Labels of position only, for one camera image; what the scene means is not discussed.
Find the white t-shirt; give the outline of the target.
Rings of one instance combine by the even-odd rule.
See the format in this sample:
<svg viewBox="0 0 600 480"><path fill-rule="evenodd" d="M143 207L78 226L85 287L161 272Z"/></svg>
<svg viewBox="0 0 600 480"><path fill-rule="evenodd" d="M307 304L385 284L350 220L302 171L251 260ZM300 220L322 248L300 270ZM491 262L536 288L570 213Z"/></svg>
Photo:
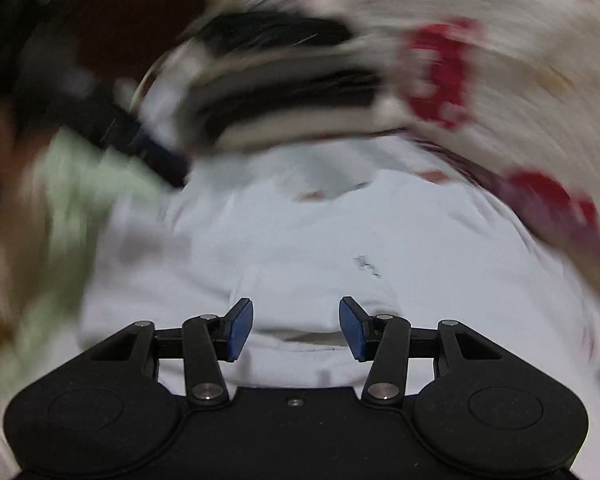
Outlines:
<svg viewBox="0 0 600 480"><path fill-rule="evenodd" d="M248 298L253 326L224 367L230 385L358 388L366 368L340 330L345 296L416 327L463 322L600 408L596 299L500 200L399 169L358 170L329 190L284 152L214 160L181 191L116 200L80 338L143 320L178 327Z"/></svg>

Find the folded cream garment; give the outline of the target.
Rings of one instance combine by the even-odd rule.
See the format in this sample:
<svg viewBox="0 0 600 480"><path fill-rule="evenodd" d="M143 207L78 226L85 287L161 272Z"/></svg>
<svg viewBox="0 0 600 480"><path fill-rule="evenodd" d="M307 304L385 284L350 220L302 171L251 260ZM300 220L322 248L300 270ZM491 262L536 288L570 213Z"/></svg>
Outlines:
<svg viewBox="0 0 600 480"><path fill-rule="evenodd" d="M372 63L362 40L353 39L335 47L354 42ZM249 151L329 136L373 136L405 127L412 121L411 114L392 93L380 69L372 63L368 70L378 73L381 84L370 107L311 106L265 113L227 127L217 144L208 145L198 136L199 125L194 115L200 108L185 103L175 84L164 74L190 49L200 49L213 56L225 55L212 53L199 41L187 41L160 61L154 79L138 104L140 122L169 148L198 153Z"/></svg>

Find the light green bed sheet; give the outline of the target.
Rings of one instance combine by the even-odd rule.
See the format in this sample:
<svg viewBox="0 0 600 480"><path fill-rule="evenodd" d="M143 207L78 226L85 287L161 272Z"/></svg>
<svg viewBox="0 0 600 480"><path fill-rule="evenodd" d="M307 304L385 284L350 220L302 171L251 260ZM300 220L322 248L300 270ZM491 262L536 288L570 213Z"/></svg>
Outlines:
<svg viewBox="0 0 600 480"><path fill-rule="evenodd" d="M0 404L78 352L78 317L98 232L116 199L151 202L166 190L140 162L102 153L62 129L38 164L46 184L50 237L42 284L0 352Z"/></svg>

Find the folded grey garment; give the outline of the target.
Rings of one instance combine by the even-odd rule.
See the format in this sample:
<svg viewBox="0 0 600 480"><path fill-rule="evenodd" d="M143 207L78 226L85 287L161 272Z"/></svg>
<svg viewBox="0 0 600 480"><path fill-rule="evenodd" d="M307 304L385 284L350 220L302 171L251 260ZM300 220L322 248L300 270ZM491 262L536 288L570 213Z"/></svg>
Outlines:
<svg viewBox="0 0 600 480"><path fill-rule="evenodd" d="M273 49L213 56L190 49L164 74L188 105L201 108L235 93L303 82L372 63L355 42L339 47Z"/></svg>

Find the folded dark blue jeans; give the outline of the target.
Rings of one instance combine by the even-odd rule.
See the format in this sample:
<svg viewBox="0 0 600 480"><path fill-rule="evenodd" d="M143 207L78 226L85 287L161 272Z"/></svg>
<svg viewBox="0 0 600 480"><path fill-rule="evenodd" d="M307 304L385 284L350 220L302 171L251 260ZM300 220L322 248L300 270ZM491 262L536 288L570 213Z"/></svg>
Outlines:
<svg viewBox="0 0 600 480"><path fill-rule="evenodd" d="M286 47L335 47L354 35L329 18L282 11L223 12L193 26L184 37L204 44L212 53L264 51Z"/></svg>

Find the folded dark knit garment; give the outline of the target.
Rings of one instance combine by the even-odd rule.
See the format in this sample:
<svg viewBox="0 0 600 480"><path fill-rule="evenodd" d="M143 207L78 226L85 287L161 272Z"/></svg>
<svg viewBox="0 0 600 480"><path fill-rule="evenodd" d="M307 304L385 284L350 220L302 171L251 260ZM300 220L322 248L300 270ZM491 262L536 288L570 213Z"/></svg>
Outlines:
<svg viewBox="0 0 600 480"><path fill-rule="evenodd" d="M347 68L312 79L284 81L272 86L244 90L204 104L194 117L198 136L217 144L224 130L265 113L300 107L370 107L380 88L378 73L366 68Z"/></svg>

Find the red bear quilted blanket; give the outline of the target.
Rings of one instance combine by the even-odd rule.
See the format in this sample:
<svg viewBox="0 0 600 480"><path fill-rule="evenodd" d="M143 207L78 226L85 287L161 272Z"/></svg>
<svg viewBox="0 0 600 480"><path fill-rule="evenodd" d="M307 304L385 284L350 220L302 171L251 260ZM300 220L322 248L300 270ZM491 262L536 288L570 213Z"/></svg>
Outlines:
<svg viewBox="0 0 600 480"><path fill-rule="evenodd" d="M600 276L600 0L301 0L364 37L403 122Z"/></svg>

